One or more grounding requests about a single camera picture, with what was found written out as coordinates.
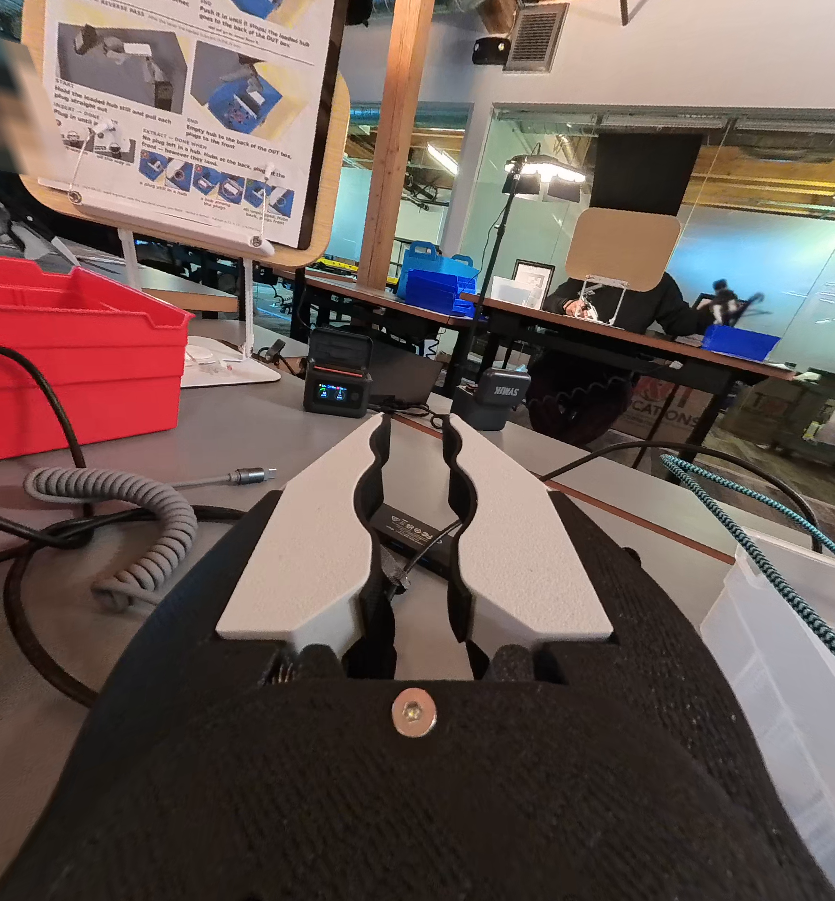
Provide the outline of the red plastic bin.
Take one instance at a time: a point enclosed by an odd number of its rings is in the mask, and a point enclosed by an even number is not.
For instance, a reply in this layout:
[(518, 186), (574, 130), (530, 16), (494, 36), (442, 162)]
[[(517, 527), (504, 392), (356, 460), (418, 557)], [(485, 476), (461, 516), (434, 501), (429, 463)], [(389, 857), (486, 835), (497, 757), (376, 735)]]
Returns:
[[(0, 257), (0, 346), (38, 367), (83, 445), (176, 427), (191, 318), (79, 267)], [(31, 376), (0, 356), (0, 459), (66, 446)]]

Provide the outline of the instruction sheet board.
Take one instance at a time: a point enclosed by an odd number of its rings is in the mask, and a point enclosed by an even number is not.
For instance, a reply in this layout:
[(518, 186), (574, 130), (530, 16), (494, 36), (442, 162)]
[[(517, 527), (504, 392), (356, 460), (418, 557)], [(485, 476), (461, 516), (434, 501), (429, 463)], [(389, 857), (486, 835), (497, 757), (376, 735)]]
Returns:
[(348, 2), (23, 2), (67, 153), (51, 210), (266, 265), (326, 249)]

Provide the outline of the black usb hub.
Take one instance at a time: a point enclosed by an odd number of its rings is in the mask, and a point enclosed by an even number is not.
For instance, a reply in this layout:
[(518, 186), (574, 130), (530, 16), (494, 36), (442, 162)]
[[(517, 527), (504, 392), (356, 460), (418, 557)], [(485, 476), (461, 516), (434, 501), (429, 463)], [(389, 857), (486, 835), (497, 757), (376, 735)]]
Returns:
[[(382, 504), (378, 508), (369, 525), (384, 548), (406, 558), (414, 557), (419, 551), (428, 548), (431, 540), (443, 529), (442, 526), (426, 524), (389, 504)], [(456, 528), (453, 526), (424, 553), (419, 564), (427, 569), (448, 567), (455, 536)]]

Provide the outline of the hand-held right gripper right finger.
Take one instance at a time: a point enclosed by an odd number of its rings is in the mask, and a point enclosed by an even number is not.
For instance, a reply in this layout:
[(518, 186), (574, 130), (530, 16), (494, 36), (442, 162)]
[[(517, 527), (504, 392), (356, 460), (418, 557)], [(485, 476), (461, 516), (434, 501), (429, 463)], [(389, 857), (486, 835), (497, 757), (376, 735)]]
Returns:
[(557, 492), (460, 416), (443, 421), (452, 539), (447, 605), (472, 672), (502, 647), (604, 642), (614, 627), (562, 522)]

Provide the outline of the wall air vent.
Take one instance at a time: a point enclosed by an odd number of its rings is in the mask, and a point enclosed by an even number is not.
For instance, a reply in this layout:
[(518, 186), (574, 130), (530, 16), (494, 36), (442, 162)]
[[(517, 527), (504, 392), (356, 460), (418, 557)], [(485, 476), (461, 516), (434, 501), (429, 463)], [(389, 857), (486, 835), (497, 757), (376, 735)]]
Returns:
[(518, 2), (510, 49), (503, 71), (510, 74), (547, 74), (559, 46), (569, 2)]

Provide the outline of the cardboard box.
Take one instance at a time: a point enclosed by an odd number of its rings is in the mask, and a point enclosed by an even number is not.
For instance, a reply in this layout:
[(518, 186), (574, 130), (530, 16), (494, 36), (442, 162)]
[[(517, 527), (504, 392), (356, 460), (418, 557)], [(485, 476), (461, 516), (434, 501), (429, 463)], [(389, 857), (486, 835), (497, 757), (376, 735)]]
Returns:
[(711, 394), (641, 377), (612, 430), (639, 440), (686, 442), (713, 399)]

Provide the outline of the white board stand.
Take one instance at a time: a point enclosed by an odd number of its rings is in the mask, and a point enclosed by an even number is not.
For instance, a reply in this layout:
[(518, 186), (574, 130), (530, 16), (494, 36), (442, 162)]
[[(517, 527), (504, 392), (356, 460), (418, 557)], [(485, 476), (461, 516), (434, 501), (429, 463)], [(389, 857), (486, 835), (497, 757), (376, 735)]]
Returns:
[(252, 329), (246, 328), (243, 351), (236, 351), (223, 344), (186, 344), (184, 374), (180, 387), (200, 389), (206, 387), (271, 384), (280, 380), (279, 372), (255, 361), (251, 355)]

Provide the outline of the black charger dock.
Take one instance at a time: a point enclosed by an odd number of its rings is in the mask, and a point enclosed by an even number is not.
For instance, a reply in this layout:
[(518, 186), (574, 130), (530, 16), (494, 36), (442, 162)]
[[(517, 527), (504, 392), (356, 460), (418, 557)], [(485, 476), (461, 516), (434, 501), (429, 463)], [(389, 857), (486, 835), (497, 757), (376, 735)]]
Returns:
[(526, 372), (487, 368), (479, 381), (455, 389), (450, 414), (479, 432), (499, 432), (509, 412), (524, 402), (531, 385)]

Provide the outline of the framed marker poster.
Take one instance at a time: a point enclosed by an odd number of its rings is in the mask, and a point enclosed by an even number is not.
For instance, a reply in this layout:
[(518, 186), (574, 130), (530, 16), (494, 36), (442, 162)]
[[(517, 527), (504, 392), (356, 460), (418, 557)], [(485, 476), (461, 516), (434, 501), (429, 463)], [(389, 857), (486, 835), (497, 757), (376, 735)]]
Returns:
[(528, 292), (524, 305), (539, 310), (550, 293), (555, 266), (529, 260), (517, 260), (513, 281)]

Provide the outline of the blue stacking bin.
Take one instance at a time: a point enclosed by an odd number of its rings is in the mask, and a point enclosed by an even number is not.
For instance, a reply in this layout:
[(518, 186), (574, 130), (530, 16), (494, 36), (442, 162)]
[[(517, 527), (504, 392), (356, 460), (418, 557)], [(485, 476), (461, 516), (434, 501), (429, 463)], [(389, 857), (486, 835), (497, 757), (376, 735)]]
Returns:
[(474, 304), (461, 295), (474, 295), (477, 288), (476, 276), (412, 269), (407, 275), (404, 302), (447, 317), (471, 318)]

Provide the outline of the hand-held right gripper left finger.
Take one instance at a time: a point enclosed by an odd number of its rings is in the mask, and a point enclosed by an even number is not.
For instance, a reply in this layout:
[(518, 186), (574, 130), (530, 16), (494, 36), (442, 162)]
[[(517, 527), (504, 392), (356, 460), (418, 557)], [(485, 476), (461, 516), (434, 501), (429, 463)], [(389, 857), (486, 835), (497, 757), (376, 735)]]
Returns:
[(224, 640), (329, 647), (352, 677), (392, 677), (392, 597), (370, 527), (384, 503), (390, 417), (375, 414), (279, 493), (216, 625)]

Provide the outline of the clear plastic bin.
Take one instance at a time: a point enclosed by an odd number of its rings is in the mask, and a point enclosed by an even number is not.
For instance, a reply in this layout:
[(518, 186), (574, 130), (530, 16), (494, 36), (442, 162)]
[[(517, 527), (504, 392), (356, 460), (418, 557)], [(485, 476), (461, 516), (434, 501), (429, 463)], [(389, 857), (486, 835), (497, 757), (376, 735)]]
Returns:
[(700, 633), (798, 834), (835, 886), (835, 657), (742, 547)]

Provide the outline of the black charging case with display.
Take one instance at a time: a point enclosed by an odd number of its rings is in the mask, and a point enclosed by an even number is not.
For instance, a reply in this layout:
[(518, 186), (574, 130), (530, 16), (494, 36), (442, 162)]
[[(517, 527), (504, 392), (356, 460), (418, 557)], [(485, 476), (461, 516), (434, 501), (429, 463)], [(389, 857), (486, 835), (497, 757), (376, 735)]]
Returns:
[(371, 339), (333, 328), (315, 328), (306, 358), (303, 409), (362, 418), (371, 392)]

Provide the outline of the light wooden beam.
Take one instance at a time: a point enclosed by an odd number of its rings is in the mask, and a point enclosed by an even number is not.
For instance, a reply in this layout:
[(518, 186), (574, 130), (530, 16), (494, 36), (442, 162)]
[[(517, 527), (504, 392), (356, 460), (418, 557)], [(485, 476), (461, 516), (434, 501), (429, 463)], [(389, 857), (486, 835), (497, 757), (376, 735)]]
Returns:
[(358, 263), (362, 287), (387, 287), (433, 12), (433, 1), (395, 6)]

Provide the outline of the blue plastic bin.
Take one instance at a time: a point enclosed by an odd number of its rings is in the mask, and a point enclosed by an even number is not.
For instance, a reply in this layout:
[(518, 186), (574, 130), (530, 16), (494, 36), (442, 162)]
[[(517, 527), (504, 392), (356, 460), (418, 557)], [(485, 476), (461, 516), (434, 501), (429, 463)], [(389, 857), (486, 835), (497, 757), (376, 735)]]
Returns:
[(761, 363), (768, 359), (780, 340), (771, 334), (714, 324), (706, 329), (700, 347), (704, 351)]

